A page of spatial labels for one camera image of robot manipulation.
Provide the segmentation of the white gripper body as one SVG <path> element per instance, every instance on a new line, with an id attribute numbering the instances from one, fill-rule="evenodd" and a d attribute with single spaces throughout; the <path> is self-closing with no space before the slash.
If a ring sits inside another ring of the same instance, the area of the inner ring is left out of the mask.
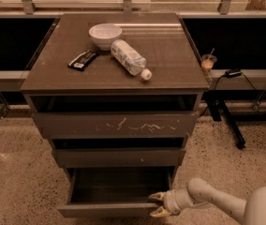
<path id="1" fill-rule="evenodd" d="M 174 189 L 165 193 L 163 204 L 165 209 L 172 215 L 179 214 L 182 211 L 182 208 L 177 203 Z"/>

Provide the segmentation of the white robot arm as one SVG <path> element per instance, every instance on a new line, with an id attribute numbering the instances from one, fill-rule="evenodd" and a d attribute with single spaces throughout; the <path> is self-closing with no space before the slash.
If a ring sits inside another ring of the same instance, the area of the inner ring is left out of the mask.
<path id="1" fill-rule="evenodd" d="M 247 200 L 218 190 L 200 178 L 192 178 L 185 187 L 161 191 L 149 196 L 161 205 L 150 214 L 162 218 L 180 214 L 186 208 L 201 209 L 212 204 L 240 225 L 266 225 L 266 187 L 253 191 Z"/>

